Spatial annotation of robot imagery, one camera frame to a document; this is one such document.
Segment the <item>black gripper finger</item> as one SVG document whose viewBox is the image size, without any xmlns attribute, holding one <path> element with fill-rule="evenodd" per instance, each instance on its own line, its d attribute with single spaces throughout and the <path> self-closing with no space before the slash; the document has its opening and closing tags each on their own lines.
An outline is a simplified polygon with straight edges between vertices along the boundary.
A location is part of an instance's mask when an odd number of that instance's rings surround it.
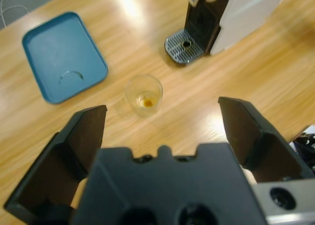
<svg viewBox="0 0 315 225">
<path fill-rule="evenodd" d="M 277 129 L 248 101 L 219 97 L 227 140 L 258 183 L 311 179 L 314 173 Z"/>
<path fill-rule="evenodd" d="M 68 223 L 79 183 L 101 148 L 107 107 L 76 112 L 54 134 L 14 189 L 4 209 L 25 223 Z"/>
</svg>

